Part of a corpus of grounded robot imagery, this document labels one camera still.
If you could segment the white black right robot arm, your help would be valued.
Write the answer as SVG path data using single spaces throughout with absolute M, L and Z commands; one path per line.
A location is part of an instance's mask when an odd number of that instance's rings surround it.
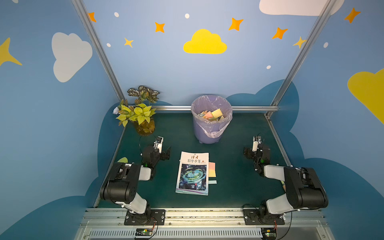
M 254 161 L 254 169 L 261 177 L 285 184 L 283 195 L 261 202 L 260 216 L 282 216 L 297 210 L 319 210 L 328 206 L 328 196 L 316 171 L 313 168 L 272 165 L 271 150 L 261 136 L 253 137 L 253 145 L 244 148 L 244 156 Z

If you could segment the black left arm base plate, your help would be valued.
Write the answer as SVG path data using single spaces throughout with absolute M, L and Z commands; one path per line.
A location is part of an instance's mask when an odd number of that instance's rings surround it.
M 156 223 L 157 226 L 165 224 L 166 210 L 164 209 L 148 209 L 144 214 L 133 214 L 127 211 L 124 225 L 125 226 L 149 226 Z

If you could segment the science magazine book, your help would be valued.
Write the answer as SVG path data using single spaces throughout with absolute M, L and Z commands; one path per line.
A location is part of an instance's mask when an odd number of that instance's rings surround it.
M 181 152 L 176 193 L 209 194 L 209 153 Z

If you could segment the pink sticky note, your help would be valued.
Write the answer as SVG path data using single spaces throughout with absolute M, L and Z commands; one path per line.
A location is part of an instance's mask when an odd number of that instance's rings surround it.
M 211 171 L 214 171 L 216 169 L 216 164 L 215 163 L 212 163 L 212 162 L 209 162 L 209 170 Z

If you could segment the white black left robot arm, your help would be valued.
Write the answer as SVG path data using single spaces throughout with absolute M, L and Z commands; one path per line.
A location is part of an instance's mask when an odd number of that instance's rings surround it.
M 103 182 L 100 198 L 127 209 L 130 214 L 148 216 L 150 206 L 139 195 L 138 184 L 153 180 L 159 161 L 170 158 L 171 149 L 164 152 L 163 142 L 163 137 L 156 137 L 154 144 L 143 150 L 141 163 L 129 163 L 127 158 L 114 163 Z

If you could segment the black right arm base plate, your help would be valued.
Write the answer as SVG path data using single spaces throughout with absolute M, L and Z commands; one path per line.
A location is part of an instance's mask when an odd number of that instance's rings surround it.
M 284 225 L 282 215 L 272 215 L 268 212 L 260 212 L 258 209 L 244 209 L 244 220 L 246 225 Z

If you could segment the yellow sticky note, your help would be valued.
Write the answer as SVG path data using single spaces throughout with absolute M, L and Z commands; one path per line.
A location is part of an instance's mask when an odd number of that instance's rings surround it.
M 216 177 L 216 171 L 209 169 L 209 178 L 215 178 Z

